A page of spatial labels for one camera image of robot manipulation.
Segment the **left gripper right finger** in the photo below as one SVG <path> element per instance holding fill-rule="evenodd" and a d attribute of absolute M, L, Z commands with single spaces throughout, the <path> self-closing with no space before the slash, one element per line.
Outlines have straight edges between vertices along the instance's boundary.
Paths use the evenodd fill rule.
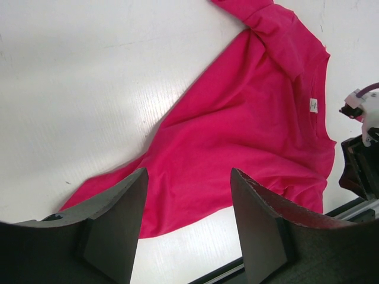
<path fill-rule="evenodd" d="M 378 282 L 378 221 L 318 214 L 237 169 L 230 185 L 249 283 Z"/>

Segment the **pink t shirt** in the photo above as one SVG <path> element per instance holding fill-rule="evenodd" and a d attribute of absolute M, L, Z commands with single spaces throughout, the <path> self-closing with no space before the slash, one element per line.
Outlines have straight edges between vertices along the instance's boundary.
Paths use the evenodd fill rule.
<path fill-rule="evenodd" d="M 238 168 L 314 212 L 335 158 L 326 131 L 323 44 L 272 1 L 217 1 L 246 24 L 161 122 L 131 163 L 85 181 L 77 205 L 138 168 L 149 174 L 141 238 L 157 237 L 232 205 Z"/>

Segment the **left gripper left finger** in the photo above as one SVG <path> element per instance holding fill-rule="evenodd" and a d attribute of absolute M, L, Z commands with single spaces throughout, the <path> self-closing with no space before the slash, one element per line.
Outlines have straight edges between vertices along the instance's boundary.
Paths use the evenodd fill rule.
<path fill-rule="evenodd" d="M 142 168 L 43 220 L 1 224 L 2 283 L 129 283 L 147 196 Z"/>

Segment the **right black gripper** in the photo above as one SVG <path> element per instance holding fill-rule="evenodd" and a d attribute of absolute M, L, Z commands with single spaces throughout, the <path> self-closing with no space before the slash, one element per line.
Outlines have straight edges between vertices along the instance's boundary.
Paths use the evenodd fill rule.
<path fill-rule="evenodd" d="M 343 141 L 341 147 L 345 166 L 340 187 L 367 201 L 378 199 L 378 128 L 371 127 L 366 140 L 359 135 Z"/>

